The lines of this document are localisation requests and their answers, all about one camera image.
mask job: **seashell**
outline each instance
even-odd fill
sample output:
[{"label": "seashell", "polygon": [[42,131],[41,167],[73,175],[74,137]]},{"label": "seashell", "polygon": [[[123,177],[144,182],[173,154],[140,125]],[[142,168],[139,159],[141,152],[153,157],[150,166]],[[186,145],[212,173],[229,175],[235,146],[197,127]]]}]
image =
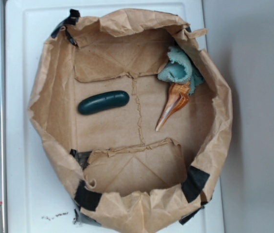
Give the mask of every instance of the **seashell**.
[{"label": "seashell", "polygon": [[189,101],[190,81],[185,84],[173,83],[168,90],[168,100],[157,122],[155,131],[159,131],[166,120],[178,110],[182,109]]}]

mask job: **gray wall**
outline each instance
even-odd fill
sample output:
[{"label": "gray wall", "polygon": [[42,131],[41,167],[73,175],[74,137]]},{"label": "gray wall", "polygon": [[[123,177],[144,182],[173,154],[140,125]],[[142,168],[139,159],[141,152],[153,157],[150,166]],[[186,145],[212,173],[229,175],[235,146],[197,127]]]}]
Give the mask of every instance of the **gray wall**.
[{"label": "gray wall", "polygon": [[274,233],[274,0],[204,0],[208,52],[231,86],[226,233]]}]

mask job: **brown paper bag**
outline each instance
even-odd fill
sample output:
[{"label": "brown paper bag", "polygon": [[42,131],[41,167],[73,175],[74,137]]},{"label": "brown paper bag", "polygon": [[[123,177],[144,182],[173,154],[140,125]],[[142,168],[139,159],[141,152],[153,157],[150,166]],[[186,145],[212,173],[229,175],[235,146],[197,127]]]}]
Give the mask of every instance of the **brown paper bag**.
[{"label": "brown paper bag", "polygon": [[[180,17],[122,9],[71,11],[44,45],[28,114],[81,213],[123,233],[154,233],[211,200],[231,139],[227,83]],[[177,43],[205,79],[164,127],[169,84],[157,74]],[[125,107],[83,116],[78,103],[124,90]],[[84,170],[70,150],[92,151]]]}]

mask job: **teal rag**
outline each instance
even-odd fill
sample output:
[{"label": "teal rag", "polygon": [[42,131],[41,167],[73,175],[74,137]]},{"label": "teal rag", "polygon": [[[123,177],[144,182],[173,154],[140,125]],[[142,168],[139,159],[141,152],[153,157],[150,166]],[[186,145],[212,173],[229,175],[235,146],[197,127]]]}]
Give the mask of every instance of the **teal rag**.
[{"label": "teal rag", "polygon": [[189,95],[193,94],[195,87],[202,84],[204,78],[179,46],[171,46],[169,50],[167,53],[169,61],[157,78],[177,84],[185,84],[190,81]]}]

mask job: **cucumber toy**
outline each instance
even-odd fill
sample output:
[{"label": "cucumber toy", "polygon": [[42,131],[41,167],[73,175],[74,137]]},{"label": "cucumber toy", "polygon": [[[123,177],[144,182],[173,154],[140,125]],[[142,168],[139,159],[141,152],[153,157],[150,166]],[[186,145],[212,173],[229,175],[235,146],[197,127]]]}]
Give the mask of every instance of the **cucumber toy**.
[{"label": "cucumber toy", "polygon": [[83,115],[90,115],[103,110],[125,106],[129,95],[125,91],[110,91],[91,96],[79,103],[78,111]]}]

